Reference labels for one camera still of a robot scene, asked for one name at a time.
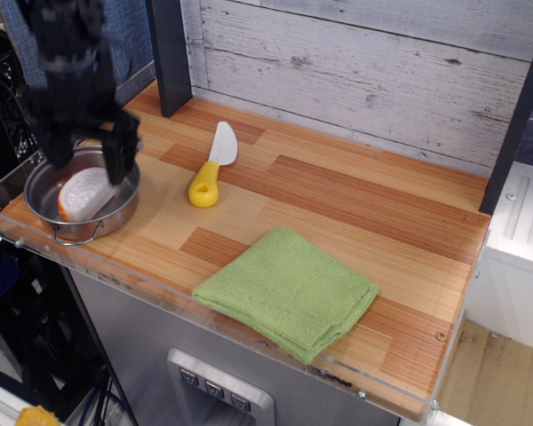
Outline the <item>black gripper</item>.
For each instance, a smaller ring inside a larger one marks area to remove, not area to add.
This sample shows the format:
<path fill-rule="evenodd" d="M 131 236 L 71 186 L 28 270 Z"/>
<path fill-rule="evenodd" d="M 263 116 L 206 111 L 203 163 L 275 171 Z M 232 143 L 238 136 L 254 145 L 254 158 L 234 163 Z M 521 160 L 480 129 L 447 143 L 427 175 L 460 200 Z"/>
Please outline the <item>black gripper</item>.
<path fill-rule="evenodd" d="M 102 153 L 109 182 L 120 185 L 131 172 L 143 140 L 139 120 L 116 103 L 110 50 L 87 48 L 68 55 L 41 52 L 38 64 L 46 86 L 28 91 L 28 120 L 46 159 L 54 168 L 64 168 L 74 156 L 73 133 L 109 122 L 113 128 L 102 131 Z"/>

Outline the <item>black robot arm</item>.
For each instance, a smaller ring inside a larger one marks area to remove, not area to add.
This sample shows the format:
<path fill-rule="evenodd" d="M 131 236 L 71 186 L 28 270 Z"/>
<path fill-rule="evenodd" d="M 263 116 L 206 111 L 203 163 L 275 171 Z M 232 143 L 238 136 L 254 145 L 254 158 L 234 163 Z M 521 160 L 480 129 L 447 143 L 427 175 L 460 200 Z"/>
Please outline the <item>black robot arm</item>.
<path fill-rule="evenodd" d="M 46 85 L 25 92 L 26 117 L 46 159 L 56 168 L 74 155 L 75 134 L 97 138 L 111 184 L 132 170 L 139 120 L 115 100 L 116 82 L 100 1 L 21 1 L 36 39 Z"/>

